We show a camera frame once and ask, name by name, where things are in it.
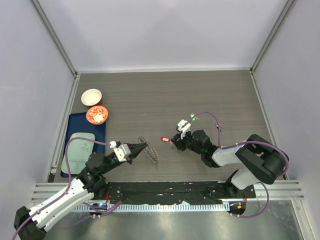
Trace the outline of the metal disc with keyrings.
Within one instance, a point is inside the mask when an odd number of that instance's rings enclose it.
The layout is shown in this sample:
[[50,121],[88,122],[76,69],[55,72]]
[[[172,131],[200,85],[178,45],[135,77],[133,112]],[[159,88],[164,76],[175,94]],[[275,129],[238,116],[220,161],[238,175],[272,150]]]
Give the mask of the metal disc with keyrings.
[[142,136],[139,136],[139,137],[137,138],[137,140],[138,140],[138,142],[139,142],[140,144],[147,143],[147,147],[146,147],[143,151],[144,151],[145,154],[147,155],[148,159],[149,159],[153,164],[157,165],[158,162],[159,162],[159,156],[158,156],[155,148],[150,147],[150,146],[149,146],[149,141],[148,141],[146,138],[142,137]]

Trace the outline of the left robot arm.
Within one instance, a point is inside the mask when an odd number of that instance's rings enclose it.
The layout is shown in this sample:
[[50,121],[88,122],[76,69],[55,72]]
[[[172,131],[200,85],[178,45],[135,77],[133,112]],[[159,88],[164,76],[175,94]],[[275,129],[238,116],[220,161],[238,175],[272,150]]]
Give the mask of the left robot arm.
[[131,164],[148,147],[146,142],[122,144],[112,141],[109,145],[112,153],[91,153],[80,173],[75,178],[70,178],[68,185],[55,195],[34,207],[19,208],[13,223],[13,238],[44,239],[51,227],[77,206],[92,199],[102,199],[108,190],[104,175],[123,163]]

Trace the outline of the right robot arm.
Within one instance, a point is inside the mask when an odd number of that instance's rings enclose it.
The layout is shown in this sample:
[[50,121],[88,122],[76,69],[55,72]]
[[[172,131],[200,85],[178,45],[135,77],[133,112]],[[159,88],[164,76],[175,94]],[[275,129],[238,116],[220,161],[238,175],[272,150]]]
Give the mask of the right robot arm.
[[243,164],[243,169],[233,172],[222,184],[221,196],[236,198],[256,183],[272,185],[289,167],[287,154],[257,134],[228,147],[214,145],[204,130],[179,132],[170,141],[180,151],[198,154],[210,168]]

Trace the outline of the red tagged key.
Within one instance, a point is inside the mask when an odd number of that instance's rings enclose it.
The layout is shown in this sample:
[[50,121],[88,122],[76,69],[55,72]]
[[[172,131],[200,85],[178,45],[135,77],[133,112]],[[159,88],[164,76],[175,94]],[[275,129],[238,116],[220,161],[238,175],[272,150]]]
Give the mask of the red tagged key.
[[162,142],[169,143],[171,148],[174,149],[174,143],[172,142],[172,140],[169,137],[163,136],[163,137],[160,138],[160,140]]

